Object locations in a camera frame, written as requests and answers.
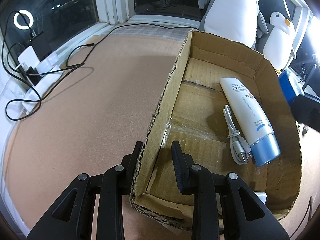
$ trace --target white charger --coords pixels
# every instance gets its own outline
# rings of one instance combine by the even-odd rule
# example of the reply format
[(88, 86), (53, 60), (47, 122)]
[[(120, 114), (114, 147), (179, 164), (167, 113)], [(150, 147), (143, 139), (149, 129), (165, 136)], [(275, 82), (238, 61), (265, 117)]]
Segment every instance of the white charger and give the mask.
[[(51, 71), (59, 70), (58, 66), (54, 66)], [(45, 75), (36, 86), (33, 86), (39, 95), (42, 97), (43, 94), (62, 76), (62, 71), (55, 72), (52, 74)], [(39, 100), (36, 93), (30, 88), (24, 96), (26, 100)], [(22, 102), (26, 109), (26, 114), (29, 114), (37, 103)]]
[(23, 62), (26, 63), (27, 69), (24, 69), (25, 66), (22, 65), (24, 71), (27, 71), (29, 67), (35, 69), (36, 65), (40, 63), (38, 56), (36, 55), (32, 46), (27, 47), (19, 56), (18, 61), (20, 64)]

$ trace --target cardboard box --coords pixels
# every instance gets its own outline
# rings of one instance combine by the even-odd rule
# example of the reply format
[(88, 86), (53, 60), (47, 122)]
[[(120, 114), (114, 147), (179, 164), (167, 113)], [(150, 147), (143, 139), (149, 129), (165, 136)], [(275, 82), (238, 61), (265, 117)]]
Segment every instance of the cardboard box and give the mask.
[[(232, 159), (221, 77), (239, 79), (265, 111), (282, 152), (270, 164), (257, 168), (252, 161), (237, 165)], [(174, 140), (195, 163), (222, 175), (236, 172), (252, 190), (266, 192), (267, 206), (278, 219), (292, 207), (301, 179), (300, 138), (278, 76), (260, 53), (213, 34), (190, 32), (153, 114), (135, 171), (131, 204), (155, 220), (190, 230), (193, 195), (183, 196), (177, 188), (171, 159)]]

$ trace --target penguin plush toy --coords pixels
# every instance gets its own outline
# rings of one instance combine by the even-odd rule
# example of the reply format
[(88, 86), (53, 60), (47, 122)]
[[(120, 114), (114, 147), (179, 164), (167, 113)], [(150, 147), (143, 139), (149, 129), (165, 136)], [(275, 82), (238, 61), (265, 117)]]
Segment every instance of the penguin plush toy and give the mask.
[(270, 24), (267, 23), (268, 34), (262, 35), (257, 42), (257, 51), (271, 62), (275, 69), (283, 69), (289, 60), (290, 55), (296, 59), (292, 43), (295, 38), (293, 23), (286, 19), (283, 14), (274, 12), (270, 17)]
[(200, 23), (200, 30), (238, 41), (255, 48), (257, 24), (262, 33), (268, 33), (266, 22), (259, 10), (259, 0), (199, 0), (198, 5), (208, 8)]

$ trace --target window frame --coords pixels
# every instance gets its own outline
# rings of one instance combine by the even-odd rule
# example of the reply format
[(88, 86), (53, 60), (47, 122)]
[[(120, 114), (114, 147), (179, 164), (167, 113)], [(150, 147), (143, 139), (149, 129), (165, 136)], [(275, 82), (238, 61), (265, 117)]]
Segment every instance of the window frame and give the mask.
[[(109, 24), (117, 24), (117, 10), (116, 10), (116, 2), (115, 0), (95, 0), (97, 12), (98, 12), (98, 18), (99, 21), (94, 24), (93, 26), (85, 29), (84, 31), (80, 32), (76, 36), (72, 37), (70, 40), (66, 41), (64, 44), (62, 44), (60, 47), (58, 47), (54, 52), (57, 53), (59, 57), (59, 61), (62, 58), (66, 59), (66, 53), (69, 53), (71, 50), (66, 49), (66, 47), (73, 47), (76, 44), (81, 43), (82, 40), (84, 40), (86, 37), (91, 36), (93, 33), (99, 31), (103, 27), (109, 25)], [(3, 42), (3, 34), (2, 31), (0, 31), (0, 44), (2, 45)], [(6, 55), (8, 51), (8, 46), (5, 44), (4, 46), (4, 54)], [(17, 66), (17, 64), (12, 59), (11, 55), (9, 55), (9, 63), (11, 66)], [(26, 90), (28, 89), (27, 86), (22, 85), (22, 87)]]
[[(304, 0), (290, 0), (296, 5), (292, 23), (296, 29), (296, 36), (293, 41), (293, 49), (296, 53), (301, 45), (302, 39), (306, 33), (309, 18), (313, 16), (311, 10)], [(134, 0), (122, 0), (125, 2), (128, 21), (137, 22), (163, 22), (177, 25), (184, 25), (190, 27), (199, 27), (200, 22), (189, 20), (181, 17), (164, 16), (164, 15), (136, 15), (134, 11)], [(293, 57), (290, 56), (284, 69), (286, 69), (292, 62)]]

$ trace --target corrugated cardboard edge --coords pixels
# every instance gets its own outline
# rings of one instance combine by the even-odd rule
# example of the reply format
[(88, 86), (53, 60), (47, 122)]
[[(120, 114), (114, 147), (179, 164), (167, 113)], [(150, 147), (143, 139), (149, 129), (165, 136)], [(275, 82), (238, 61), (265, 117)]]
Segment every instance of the corrugated cardboard edge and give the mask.
[(189, 55), (190, 54), (190, 47), (191, 47), (191, 36), (192, 36), (192, 32), (193, 31), (190, 31), (188, 33), (188, 36), (186, 37), (186, 39), (184, 40), (183, 42), (183, 45), (181, 46), (181, 49), (177, 55), (177, 58), (176, 58), (176, 61), (173, 65), (173, 68), (171, 70), (171, 72), (169, 73), (169, 76), (168, 76), (168, 79), (167, 79), (167, 82), (164, 86), (164, 90), (161, 94), (161, 97), (160, 97), (160, 100), (158, 102), (158, 105), (156, 107), (156, 110), (155, 112), (152, 114), (152, 120), (151, 120), (151, 123), (150, 123), (150, 126), (147, 130), (147, 135), (146, 135), (146, 139), (145, 139), (145, 143), (139, 153), (139, 156), (138, 156), (138, 160), (137, 160), (137, 164), (136, 164), (136, 168), (135, 168), (135, 173), (134, 173), (134, 176), (133, 176), (133, 181), (132, 181), (132, 186), (131, 186), (131, 193), (130, 193), (130, 197), (129, 197), (129, 200), (130, 200), (130, 204), (132, 206), (132, 208), (134, 208), (135, 210), (137, 210), (138, 212), (150, 217), (150, 218), (153, 218), (154, 220), (157, 220), (159, 222), (162, 222), (162, 223), (165, 223), (165, 224), (168, 224), (168, 225), (173, 225), (177, 228), (181, 228), (180, 225), (179, 225), (179, 222), (177, 221), (177, 223), (173, 222), (172, 220), (175, 220), (176, 218), (168, 218), (167, 220), (163, 217), (163, 215), (160, 215), (160, 214), (157, 214), (155, 212), (153, 212), (152, 210), (148, 210), (147, 208), (145, 208), (144, 206), (140, 206), (139, 204), (135, 203), (134, 200), (136, 199), (136, 193), (135, 193), (135, 187), (136, 187), (136, 182), (137, 182), (137, 177), (138, 177), (138, 174), (140, 172), (140, 169), (141, 169), (141, 162), (142, 162), (142, 157), (143, 157), (143, 154), (144, 154), (144, 151), (145, 151), (145, 145), (146, 143), (148, 142), (148, 139), (149, 139), (149, 135), (151, 133), (151, 129), (153, 127), (153, 125), (155, 124), (155, 120), (159, 114), (159, 111), (160, 111), (160, 106), (161, 106), (161, 103), (163, 101), (163, 98), (164, 98), (164, 95), (166, 93), (166, 90), (167, 90), (167, 87), (169, 85), (169, 82), (171, 81), (171, 77), (173, 75), (173, 73), (175, 72), (175, 70), (177, 69), (177, 63), (178, 63), (178, 60), (180, 58), (180, 55), (182, 54), (183, 50), (186, 50), (188, 49), (188, 52), (187, 54)]
[[(298, 135), (299, 135), (300, 152), (301, 152), (301, 155), (302, 155), (302, 148), (301, 148), (302, 133), (298, 132)], [(284, 219), (287, 215), (289, 215), (290, 211), (292, 210), (292, 208), (293, 208), (294, 204), (296, 203), (296, 200), (297, 200), (297, 198), (298, 198), (298, 196), (299, 196), (299, 194), (300, 194), (301, 179), (302, 179), (302, 168), (303, 168), (303, 166), (302, 166), (302, 156), (301, 156), (301, 163), (300, 163), (300, 165), (301, 165), (301, 176), (300, 176), (299, 190), (298, 190), (297, 196), (296, 196), (295, 200), (292, 202), (291, 207), (289, 208), (289, 210), (287, 211), (287, 213), (286, 213), (284, 216), (277, 217), (277, 216), (275, 215), (275, 217), (276, 217), (279, 221), (280, 221), (281, 219)]]
[[(270, 62), (264, 59), (257, 68), (254, 79), (258, 81), (257, 87), (261, 97), (261, 105), (275, 131), (279, 147), (280, 149), (285, 148), (287, 154), (281, 154), (268, 165), (266, 193), (272, 198), (269, 198), (267, 207), (270, 210), (284, 210), (292, 207), (299, 194), (302, 172), (301, 138), (296, 130), (296, 121), (292, 116), (290, 106), (283, 98), (278, 77), (269, 65)], [(272, 75), (274, 78), (265, 79), (265, 76)], [(262, 85), (263, 87), (273, 87), (279, 93), (270, 96), (268, 90), (261, 89)], [(281, 115), (271, 114), (275, 108), (280, 111)], [(279, 185), (283, 185), (283, 183), (286, 183), (287, 186), (280, 187)]]
[[(179, 52), (179, 54), (178, 54), (177, 60), (178, 60), (178, 58), (180, 57), (181, 52), (182, 52), (183, 48), (185, 47), (185, 43), (187, 42), (187, 39), (188, 39), (188, 38), (185, 39), (185, 41), (184, 41), (184, 43), (183, 43), (183, 46), (182, 46), (182, 48), (181, 48), (181, 50), (180, 50), (180, 52)], [(193, 50), (194, 50), (193, 44), (191, 44), (191, 52), (190, 52), (190, 53), (192, 53)], [(271, 64), (268, 60), (266, 60), (266, 59), (263, 57), (262, 54), (260, 54), (259, 52), (257, 52), (257, 56), (259, 57), (260, 55), (262, 56), (262, 60), (259, 62), (258, 66), (260, 66), (260, 64), (261, 64), (262, 62), (264, 62), (264, 63), (268, 62), (269, 64)], [(176, 69), (177, 60), (176, 60), (176, 62), (175, 62), (175, 65), (174, 65), (171, 73), (169, 74), (169, 77), (168, 77), (167, 83), (166, 83), (166, 85), (165, 85), (164, 91), (163, 91), (163, 93), (162, 93), (162, 95), (161, 95), (161, 98), (160, 98), (160, 100), (159, 100), (159, 103), (158, 103), (158, 106), (157, 106), (157, 108), (156, 108), (155, 114), (153, 115), (153, 119), (152, 119), (152, 121), (151, 121), (150, 127), (149, 127), (149, 129), (148, 129), (148, 133), (147, 133), (147, 136), (146, 136), (146, 142), (147, 142), (148, 136), (149, 136), (149, 134), (150, 134), (150, 132), (151, 132), (151, 128), (153, 127), (153, 124), (154, 124), (154, 122), (155, 122), (155, 118), (156, 118), (156, 116), (159, 114), (159, 108), (160, 108), (161, 102), (162, 102), (162, 100), (163, 100), (164, 93), (165, 93), (165, 91), (166, 91), (167, 85), (168, 85), (168, 83), (169, 83), (169, 81), (170, 81), (170, 78), (171, 78), (172, 74), (174, 73), (174, 71), (175, 71), (175, 69)], [(260, 71), (261, 71), (261, 68), (256, 69), (256, 73), (255, 73), (255, 74), (259, 76), (259, 75), (261, 74)], [(177, 219), (177, 217), (165, 217), (164, 215), (162, 215), (162, 214), (160, 214), (160, 213), (156, 213), (155, 211), (152, 211), (152, 210), (150, 210), (150, 209), (147, 209), (145, 206), (139, 205), (139, 202), (140, 202), (140, 201), (139, 201), (138, 199), (137, 199), (137, 203), (134, 202), (134, 200), (135, 200), (135, 198), (136, 198), (136, 195), (134, 194), (133, 189), (134, 189), (134, 187), (135, 187), (137, 175), (138, 175), (138, 173), (139, 173), (139, 171), (140, 171), (140, 166), (141, 166), (141, 162), (142, 162), (143, 152), (144, 152), (144, 147), (143, 147), (143, 149), (141, 150), (141, 153), (140, 153), (140, 155), (139, 155), (137, 167), (136, 167), (136, 170), (135, 170), (135, 175), (134, 175), (134, 180), (133, 180), (132, 190), (131, 190), (131, 195), (130, 195), (130, 203), (131, 203), (131, 206), (132, 206), (135, 210), (137, 210), (138, 212), (140, 212), (140, 213), (142, 213), (142, 214), (144, 214), (144, 215), (146, 215), (146, 216), (148, 216), (148, 217), (150, 217), (150, 218), (152, 218), (152, 219), (154, 219), (154, 220), (156, 220), (156, 221), (159, 221), (159, 222), (164, 223), (164, 224), (172, 225), (172, 226), (177, 227), (177, 228), (180, 228), (180, 229), (182, 229), (182, 230), (191, 230), (191, 227), (188, 227), (188, 226), (182, 227), (182, 226), (181, 226), (181, 222), (182, 222), (182, 221), (180, 221), (181, 219)], [(302, 168), (302, 159), (301, 159), (301, 156), (300, 156), (300, 167)], [(299, 180), (299, 189), (298, 189), (298, 192), (297, 192), (297, 194), (296, 194), (296, 196), (295, 196), (294, 201), (292, 202), (291, 207), (290, 207), (289, 209), (283, 210), (283, 211), (285, 212), (285, 214), (275, 214), (275, 217), (276, 217), (278, 220), (281, 220), (281, 219), (283, 219), (284, 217), (286, 217), (286, 216), (289, 214), (289, 212), (291, 211), (292, 207), (294, 206), (295, 201), (296, 201), (296, 199), (297, 199), (297, 196), (299, 195), (300, 183), (301, 183), (301, 177), (300, 177), (300, 180)]]
[[(146, 208), (145, 206), (139, 205), (140, 202), (143, 203), (153, 203), (154, 201), (158, 201), (159, 199), (157, 197), (154, 197), (153, 195), (150, 194), (143, 194), (135, 199), (134, 205), (132, 207), (137, 210), (138, 212), (146, 215), (149, 218), (152, 218), (158, 222), (164, 223), (166, 225), (173, 226), (175, 228), (179, 228), (181, 230), (187, 230), (191, 231), (192, 227), (191, 226), (181, 226), (182, 224), (185, 224), (186, 220), (188, 221), (188, 224), (192, 225), (192, 220), (188, 218), (188, 216), (184, 216), (184, 213), (180, 210), (180, 208), (183, 209), (189, 209), (187, 212), (193, 214), (193, 206), (187, 206), (187, 205), (180, 205), (177, 203), (172, 203), (169, 201), (161, 200), (161, 203), (157, 203), (158, 205), (153, 206), (153, 210)], [(166, 216), (160, 213), (157, 213), (156, 210), (161, 207), (161, 210), (163, 208), (165, 209), (172, 209), (172, 210), (179, 210), (181, 212), (182, 218), (177, 218), (177, 217), (171, 217), (171, 216)]]

